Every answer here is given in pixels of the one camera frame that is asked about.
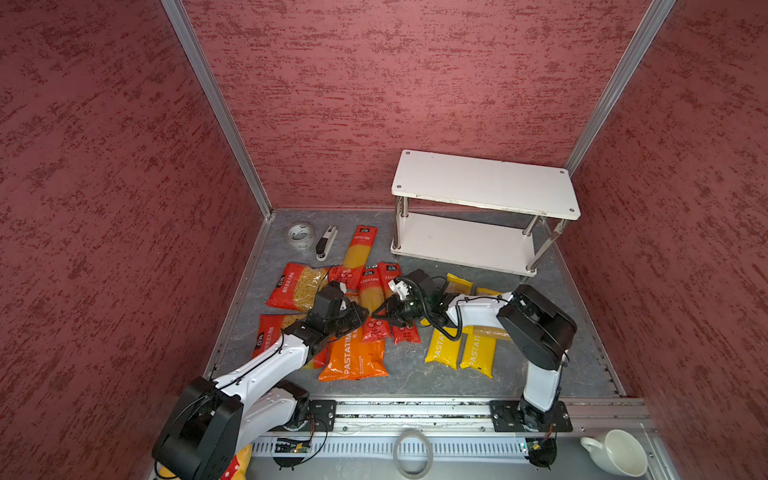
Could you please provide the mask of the yellow spaghetti bag crosswise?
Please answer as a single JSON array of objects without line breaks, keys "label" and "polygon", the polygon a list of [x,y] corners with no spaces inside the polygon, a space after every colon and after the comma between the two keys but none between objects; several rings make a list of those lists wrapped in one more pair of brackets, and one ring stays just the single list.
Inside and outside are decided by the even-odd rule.
[{"label": "yellow spaghetti bag crosswise", "polygon": [[475,334],[510,341],[511,337],[497,318],[502,307],[510,302],[504,296],[458,295],[447,304],[429,307],[427,320],[449,329],[461,329],[463,334]]}]

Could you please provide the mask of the red fusilli bag upper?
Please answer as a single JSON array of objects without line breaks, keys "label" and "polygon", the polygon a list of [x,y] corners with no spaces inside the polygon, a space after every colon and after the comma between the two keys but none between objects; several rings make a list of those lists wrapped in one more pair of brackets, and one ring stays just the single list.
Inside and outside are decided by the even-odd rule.
[{"label": "red fusilli bag upper", "polygon": [[329,268],[288,263],[266,301],[268,307],[308,312],[317,292],[328,283]]}]

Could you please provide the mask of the orange macaroni bag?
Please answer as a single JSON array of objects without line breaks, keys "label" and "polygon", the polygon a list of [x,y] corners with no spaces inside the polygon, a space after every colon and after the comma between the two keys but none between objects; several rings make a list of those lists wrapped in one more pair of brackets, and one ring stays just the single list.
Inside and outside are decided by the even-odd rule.
[{"label": "orange macaroni bag", "polygon": [[387,377],[386,342],[363,340],[364,327],[352,331],[330,346],[328,362],[319,374],[320,382]]}]

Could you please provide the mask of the yellow spaghetti bag left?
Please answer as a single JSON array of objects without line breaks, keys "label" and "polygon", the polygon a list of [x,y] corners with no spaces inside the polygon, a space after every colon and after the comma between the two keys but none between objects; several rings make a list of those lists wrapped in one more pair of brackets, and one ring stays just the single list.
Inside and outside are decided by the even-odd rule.
[{"label": "yellow spaghetti bag left", "polygon": [[[447,293],[457,293],[470,295],[472,293],[473,284],[468,280],[461,279],[456,275],[448,273],[446,275]],[[458,368],[458,357],[461,350],[461,339],[456,341],[450,340],[443,333],[437,329],[433,331],[432,338],[425,357],[426,363],[437,362],[441,365],[449,367],[453,370]]]}]

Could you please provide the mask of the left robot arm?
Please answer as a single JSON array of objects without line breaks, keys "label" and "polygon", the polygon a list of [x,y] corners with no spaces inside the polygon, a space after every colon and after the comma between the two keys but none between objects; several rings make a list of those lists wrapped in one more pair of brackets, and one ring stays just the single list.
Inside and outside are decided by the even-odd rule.
[{"label": "left robot arm", "polygon": [[301,424],[308,394],[287,376],[333,340],[362,327],[368,309],[332,282],[309,313],[283,329],[252,360],[214,380],[198,377],[182,391],[152,449],[169,479],[218,479],[235,455],[267,431]]}]

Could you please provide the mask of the black white stapler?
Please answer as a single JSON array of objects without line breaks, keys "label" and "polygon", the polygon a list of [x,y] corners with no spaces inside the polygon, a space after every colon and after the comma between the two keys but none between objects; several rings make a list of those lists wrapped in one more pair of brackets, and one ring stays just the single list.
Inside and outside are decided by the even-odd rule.
[{"label": "black white stapler", "polygon": [[330,249],[335,241],[338,233],[338,227],[336,225],[330,225],[320,237],[315,246],[316,259],[323,262],[327,259]]}]

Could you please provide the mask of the white ceramic cup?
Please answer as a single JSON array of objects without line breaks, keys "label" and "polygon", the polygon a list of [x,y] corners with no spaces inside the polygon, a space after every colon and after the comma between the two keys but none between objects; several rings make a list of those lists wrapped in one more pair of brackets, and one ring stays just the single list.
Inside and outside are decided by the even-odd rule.
[{"label": "white ceramic cup", "polygon": [[582,437],[581,446],[601,470],[619,476],[639,478],[648,470],[643,446],[630,433],[614,429],[595,438]]}]

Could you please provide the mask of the yellow spaghetti bag right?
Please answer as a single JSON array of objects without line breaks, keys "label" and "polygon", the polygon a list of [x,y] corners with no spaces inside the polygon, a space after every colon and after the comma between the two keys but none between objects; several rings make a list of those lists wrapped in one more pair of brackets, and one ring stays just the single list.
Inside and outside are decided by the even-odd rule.
[{"label": "yellow spaghetti bag right", "polygon": [[463,333],[468,336],[467,344],[460,362],[462,369],[473,369],[492,377],[497,342],[504,339],[505,333],[498,328],[463,325]]}]

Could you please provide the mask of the yellow spaghetti bag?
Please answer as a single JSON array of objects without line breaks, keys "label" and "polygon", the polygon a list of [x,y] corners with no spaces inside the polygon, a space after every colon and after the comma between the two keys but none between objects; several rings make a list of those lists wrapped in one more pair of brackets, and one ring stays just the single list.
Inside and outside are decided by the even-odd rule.
[{"label": "yellow spaghetti bag", "polygon": [[460,362],[462,369],[473,369],[492,377],[497,342],[504,339],[505,333],[498,328],[463,325],[463,333],[468,336],[467,344]]},{"label": "yellow spaghetti bag", "polygon": [[[448,273],[446,275],[447,293],[457,293],[470,295],[472,293],[473,284],[468,280],[461,279],[456,275]],[[449,367],[453,370],[458,368],[458,357],[461,350],[461,339],[456,341],[450,340],[443,333],[437,329],[433,331],[432,338],[425,357],[426,363],[437,362],[441,365]]]}]

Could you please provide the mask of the yellow plush toy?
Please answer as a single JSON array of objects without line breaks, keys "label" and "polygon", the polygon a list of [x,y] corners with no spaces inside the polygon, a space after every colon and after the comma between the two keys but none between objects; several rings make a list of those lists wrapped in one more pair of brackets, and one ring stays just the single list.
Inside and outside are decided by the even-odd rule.
[{"label": "yellow plush toy", "polygon": [[[224,474],[220,477],[221,480],[245,480],[246,471],[250,464],[252,457],[253,445],[249,444],[242,450],[240,450],[232,459]],[[177,479],[170,470],[163,466],[157,466],[155,468],[156,479]]]}]

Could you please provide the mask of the white two-tier shelf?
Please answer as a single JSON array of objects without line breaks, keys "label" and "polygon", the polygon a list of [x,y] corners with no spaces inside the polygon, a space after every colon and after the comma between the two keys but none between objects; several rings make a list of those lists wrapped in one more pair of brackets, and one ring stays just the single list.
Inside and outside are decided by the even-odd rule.
[{"label": "white two-tier shelf", "polygon": [[[533,277],[581,215],[567,170],[405,150],[392,182],[394,255]],[[410,211],[412,200],[530,216],[523,228]]]}]

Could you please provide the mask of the red fusilli bag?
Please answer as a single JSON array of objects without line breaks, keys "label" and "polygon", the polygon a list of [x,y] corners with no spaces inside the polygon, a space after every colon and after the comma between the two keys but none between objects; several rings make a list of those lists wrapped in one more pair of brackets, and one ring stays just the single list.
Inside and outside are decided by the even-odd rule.
[{"label": "red fusilli bag", "polygon": [[266,301],[268,307],[308,312],[317,292],[328,283],[329,268],[288,263]]},{"label": "red fusilli bag", "polygon": [[[282,330],[294,324],[296,321],[305,317],[304,314],[267,314],[260,316],[259,331],[256,338],[252,357],[256,358],[268,347],[278,342]],[[316,355],[306,366],[305,369],[322,369],[330,358],[330,347],[326,347]]]}]

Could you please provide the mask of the red spaghetti bag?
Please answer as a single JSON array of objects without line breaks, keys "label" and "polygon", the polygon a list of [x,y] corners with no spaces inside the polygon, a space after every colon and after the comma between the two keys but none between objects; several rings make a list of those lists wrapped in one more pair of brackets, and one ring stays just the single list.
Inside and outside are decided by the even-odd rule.
[{"label": "red spaghetti bag", "polygon": [[366,268],[359,283],[359,299],[369,315],[363,325],[362,341],[365,343],[385,340],[391,337],[391,326],[388,321],[373,317],[385,303],[379,272],[376,268]]},{"label": "red spaghetti bag", "polygon": [[[401,275],[401,268],[396,263],[383,263],[380,262],[377,265],[378,274],[380,277],[380,284],[384,293],[384,297],[389,299],[394,292],[389,287],[389,282]],[[392,327],[392,337],[394,344],[397,345],[401,342],[420,343],[421,339],[416,328],[413,326],[408,327]]]},{"label": "red spaghetti bag", "polygon": [[350,270],[363,268],[368,261],[377,233],[376,227],[359,225],[350,241],[342,266]]}]

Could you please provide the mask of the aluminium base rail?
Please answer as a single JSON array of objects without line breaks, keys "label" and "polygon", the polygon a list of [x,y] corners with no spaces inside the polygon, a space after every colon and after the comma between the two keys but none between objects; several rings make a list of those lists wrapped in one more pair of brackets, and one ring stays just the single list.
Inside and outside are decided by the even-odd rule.
[{"label": "aluminium base rail", "polygon": [[645,402],[635,398],[564,398],[573,430],[565,433],[499,432],[485,397],[319,397],[312,407],[320,424],[312,444],[298,452],[292,443],[304,432],[275,429],[258,438],[260,458],[390,458],[441,461],[524,462],[530,442],[540,437],[559,446],[568,439],[595,438],[614,430],[633,435],[653,461],[664,447]]}]

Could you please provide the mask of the clear packing tape roll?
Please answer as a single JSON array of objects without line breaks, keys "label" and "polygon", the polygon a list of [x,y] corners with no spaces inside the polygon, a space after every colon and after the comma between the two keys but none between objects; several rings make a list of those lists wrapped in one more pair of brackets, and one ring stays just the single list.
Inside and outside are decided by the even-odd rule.
[{"label": "clear packing tape roll", "polygon": [[295,250],[306,251],[316,244],[314,227],[308,222],[296,222],[286,230],[288,244]]}]

